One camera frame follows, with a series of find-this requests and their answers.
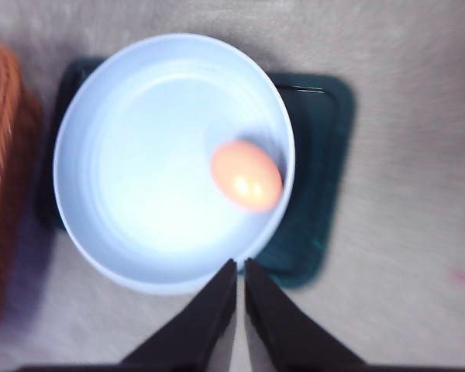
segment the wicker basket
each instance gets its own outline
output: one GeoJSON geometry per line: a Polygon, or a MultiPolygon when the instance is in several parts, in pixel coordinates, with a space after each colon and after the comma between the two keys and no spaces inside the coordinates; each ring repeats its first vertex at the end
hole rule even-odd
{"type": "Polygon", "coordinates": [[[0,314],[41,123],[40,102],[22,86],[16,56],[0,46],[0,314]]]}

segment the tray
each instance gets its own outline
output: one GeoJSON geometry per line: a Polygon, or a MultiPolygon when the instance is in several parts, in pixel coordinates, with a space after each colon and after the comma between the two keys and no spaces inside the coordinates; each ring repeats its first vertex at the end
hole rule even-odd
{"type": "MultiPolygon", "coordinates": [[[[66,69],[57,94],[50,142],[36,206],[41,220],[63,228],[53,193],[53,150],[65,111],[103,58],[80,59],[66,69]]],[[[329,242],[332,212],[351,136],[354,101],[341,80],[311,74],[269,74],[291,118],[296,170],[291,200],[276,233],[256,258],[283,287],[318,272],[329,242]]]]}

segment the gray table surface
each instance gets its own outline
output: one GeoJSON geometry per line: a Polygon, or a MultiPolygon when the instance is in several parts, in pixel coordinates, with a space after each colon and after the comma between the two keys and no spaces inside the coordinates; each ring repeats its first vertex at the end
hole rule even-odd
{"type": "MultiPolygon", "coordinates": [[[[288,294],[369,362],[465,366],[465,1],[0,0],[0,40],[19,55],[46,122],[70,60],[171,32],[218,37],[269,71],[351,86],[355,130],[327,261],[288,294]]],[[[117,361],[190,298],[119,287],[29,207],[0,370],[117,361]]],[[[234,371],[250,370],[239,303],[234,371]]]]}

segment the egg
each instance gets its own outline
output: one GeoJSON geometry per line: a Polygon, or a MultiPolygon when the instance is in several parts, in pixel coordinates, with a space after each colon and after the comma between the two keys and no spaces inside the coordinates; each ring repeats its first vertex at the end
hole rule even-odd
{"type": "Polygon", "coordinates": [[[211,171],[222,193],[252,212],[268,211],[279,202],[282,180],[277,165],[251,142],[219,146],[212,155],[211,171]]]}

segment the brown wicker basket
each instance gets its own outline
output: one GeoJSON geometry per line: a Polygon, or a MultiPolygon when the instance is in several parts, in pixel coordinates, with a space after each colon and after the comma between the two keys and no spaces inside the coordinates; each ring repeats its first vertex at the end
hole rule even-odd
{"type": "Polygon", "coordinates": [[[41,123],[40,102],[23,87],[16,56],[0,45],[0,314],[41,123]]]}

